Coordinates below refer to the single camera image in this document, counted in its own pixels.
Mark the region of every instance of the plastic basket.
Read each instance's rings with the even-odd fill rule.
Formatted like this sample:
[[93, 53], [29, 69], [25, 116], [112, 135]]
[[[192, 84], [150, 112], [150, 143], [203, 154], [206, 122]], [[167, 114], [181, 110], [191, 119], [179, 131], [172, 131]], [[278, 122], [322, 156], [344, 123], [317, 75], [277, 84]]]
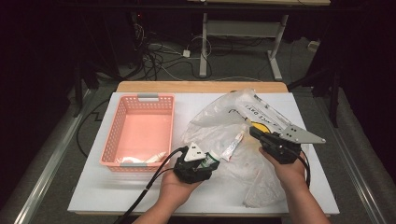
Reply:
[[163, 163], [145, 161], [171, 151], [175, 96], [138, 93], [122, 95], [108, 133], [100, 163], [115, 172], [153, 172]]

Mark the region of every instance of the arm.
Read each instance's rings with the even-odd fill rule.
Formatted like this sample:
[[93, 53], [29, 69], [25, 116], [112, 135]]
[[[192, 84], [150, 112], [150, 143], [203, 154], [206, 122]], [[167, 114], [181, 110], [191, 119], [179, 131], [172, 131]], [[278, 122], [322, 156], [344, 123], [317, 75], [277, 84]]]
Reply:
[[285, 190], [290, 217], [293, 223], [330, 223], [305, 183], [304, 166], [300, 161], [280, 164], [260, 148], [260, 153], [275, 167], [275, 172]]
[[167, 223], [170, 216], [189, 199], [191, 193], [201, 183], [202, 182], [186, 184], [180, 182], [173, 171], [166, 172], [163, 175], [160, 196], [157, 202], [147, 212], [140, 216], [134, 224]]

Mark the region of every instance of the clear plastic bag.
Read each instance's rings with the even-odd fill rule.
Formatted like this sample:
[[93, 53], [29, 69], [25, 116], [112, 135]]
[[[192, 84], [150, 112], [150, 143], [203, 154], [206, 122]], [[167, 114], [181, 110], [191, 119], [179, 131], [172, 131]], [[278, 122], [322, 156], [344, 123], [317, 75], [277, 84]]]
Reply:
[[208, 105], [189, 123], [182, 136], [184, 144], [196, 143], [202, 151], [221, 154], [245, 132], [230, 161], [221, 160], [211, 178], [232, 178], [246, 186], [247, 207], [263, 207], [285, 199], [274, 166], [258, 148], [260, 142], [251, 137], [251, 121], [264, 123], [270, 132], [281, 133], [291, 122], [260, 99], [254, 90], [227, 93]]

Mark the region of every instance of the black metal bar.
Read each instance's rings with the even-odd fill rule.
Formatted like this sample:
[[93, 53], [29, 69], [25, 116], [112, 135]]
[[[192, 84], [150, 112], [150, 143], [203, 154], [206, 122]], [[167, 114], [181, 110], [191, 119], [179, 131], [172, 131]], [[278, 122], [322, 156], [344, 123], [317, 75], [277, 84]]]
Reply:
[[134, 5], [134, 4], [75, 4], [59, 2], [59, 7], [83, 9], [83, 10], [120, 10], [120, 11], [184, 11], [200, 13], [272, 13], [272, 14], [350, 14], [361, 13], [363, 7], [332, 7], [332, 6], [268, 6], [246, 4], [183, 4], [183, 5]]

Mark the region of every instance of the desk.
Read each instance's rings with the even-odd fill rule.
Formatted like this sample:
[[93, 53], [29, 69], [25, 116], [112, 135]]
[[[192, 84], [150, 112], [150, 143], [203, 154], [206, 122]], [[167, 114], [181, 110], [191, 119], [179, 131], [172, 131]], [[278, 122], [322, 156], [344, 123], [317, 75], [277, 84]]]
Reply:
[[[244, 88], [255, 88], [263, 100], [293, 123], [304, 128], [297, 104], [292, 94], [286, 91], [286, 86], [283, 83], [121, 82], [109, 103], [91, 153], [69, 204], [68, 211], [87, 215], [121, 215], [137, 199], [151, 178], [151, 175], [145, 174], [111, 172], [107, 167], [99, 163], [106, 135], [118, 102], [117, 96], [123, 95], [124, 91], [171, 91], [175, 93], [176, 107], [172, 142], [172, 149], [175, 149], [182, 147], [179, 143], [180, 137], [185, 131], [188, 122], [206, 105], [228, 91]], [[325, 214], [338, 214], [338, 207], [332, 196], [332, 191], [312, 146], [308, 158], [312, 170], [311, 191], [313, 195]], [[154, 183], [146, 197], [134, 210], [134, 214], [144, 213], [155, 203], [159, 194], [160, 184], [160, 180]], [[224, 183], [217, 179], [205, 181], [191, 195], [190, 199], [176, 210], [175, 216], [282, 217], [288, 213], [285, 201], [263, 208], [246, 208], [242, 205], [247, 193], [246, 190], [239, 188], [237, 183], [234, 183], [232, 185], [233, 188], [230, 188], [230, 184], [232, 183], [227, 183], [227, 186], [224, 186]]]
[[[210, 3], [236, 3], [236, 4], [264, 4], [264, 5], [303, 5], [303, 6], [328, 6], [330, 0], [207, 0]], [[207, 13], [204, 13], [202, 31], [202, 50], [200, 61], [200, 77], [206, 77], [207, 52], [206, 43], [208, 35], [232, 35], [232, 36], [253, 36], [253, 37], [274, 37], [274, 47], [267, 51], [269, 64], [271, 65], [274, 78], [282, 80], [279, 66], [276, 61], [277, 50], [282, 40], [283, 32], [286, 28], [289, 15], [283, 15], [280, 22], [259, 22], [259, 21], [210, 21]]]

